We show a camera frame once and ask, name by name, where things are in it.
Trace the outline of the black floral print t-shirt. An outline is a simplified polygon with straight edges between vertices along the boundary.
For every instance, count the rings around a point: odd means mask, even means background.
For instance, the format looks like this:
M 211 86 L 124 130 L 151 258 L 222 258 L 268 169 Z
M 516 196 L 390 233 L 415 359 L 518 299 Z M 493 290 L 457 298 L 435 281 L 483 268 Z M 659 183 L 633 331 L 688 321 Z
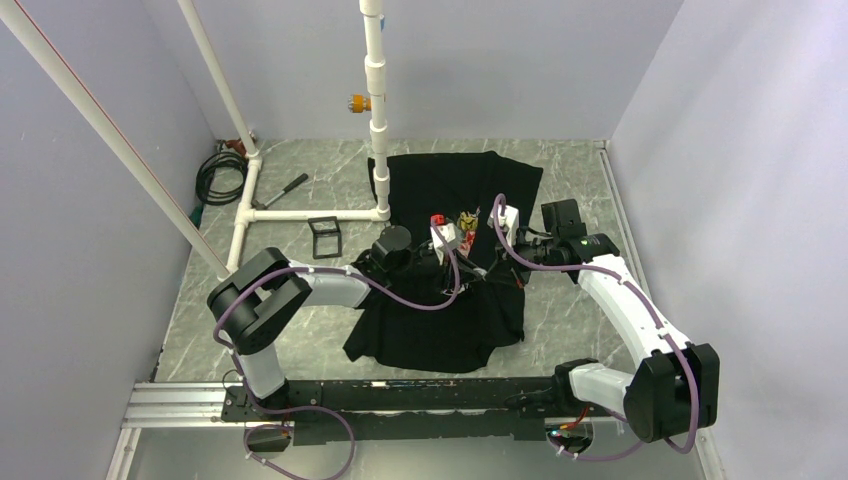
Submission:
M 494 151 L 419 153 L 391 156 L 390 223 L 406 228 L 416 250 L 430 242 L 432 216 L 441 214 L 460 230 L 458 255 L 488 269 L 498 240 L 487 220 L 497 195 L 526 223 L 532 214 L 543 170 Z M 402 369 L 469 373 L 484 367 L 499 347 L 524 339 L 524 291 L 474 281 L 447 308 L 453 285 L 450 265 L 429 268 L 418 262 L 391 280 L 393 300 L 373 291 L 343 350 L 351 361 L 371 357 Z

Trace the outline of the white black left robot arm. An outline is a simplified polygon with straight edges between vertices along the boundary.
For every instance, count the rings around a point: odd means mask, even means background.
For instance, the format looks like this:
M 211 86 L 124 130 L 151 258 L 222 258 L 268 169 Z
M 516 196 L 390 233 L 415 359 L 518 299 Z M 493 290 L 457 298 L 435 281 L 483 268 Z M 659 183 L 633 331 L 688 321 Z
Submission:
M 258 417 L 272 420 L 286 409 L 288 380 L 274 344 L 301 309 L 360 310 L 379 297 L 418 311 L 439 311 L 456 302 L 464 283 L 461 231 L 435 216 L 430 234 L 430 242 L 415 248 L 406 228 L 387 227 L 356 262 L 340 267 L 298 262 L 269 247 L 213 289 L 207 298 L 215 318 L 213 338 L 232 356 L 249 391 L 248 407 Z M 397 293 L 401 282 L 427 275 L 450 283 L 437 288 L 439 302 L 415 302 Z

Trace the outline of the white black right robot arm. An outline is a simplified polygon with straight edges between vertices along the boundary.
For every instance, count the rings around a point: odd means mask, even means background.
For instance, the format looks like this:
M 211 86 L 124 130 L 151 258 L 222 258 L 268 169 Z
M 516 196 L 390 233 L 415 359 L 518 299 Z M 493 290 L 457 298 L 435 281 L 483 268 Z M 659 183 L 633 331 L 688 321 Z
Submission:
M 664 441 L 690 452 L 701 428 L 717 417 L 720 359 L 708 343 L 695 344 L 660 312 L 638 285 L 619 248 L 590 234 L 573 199 L 542 207 L 544 230 L 533 239 L 519 212 L 496 196 L 488 224 L 501 248 L 498 262 L 519 280 L 534 272 L 566 274 L 601 308 L 636 368 L 628 374 L 590 358 L 556 366 L 548 397 L 574 415 L 598 406 L 627 422 L 643 443 Z

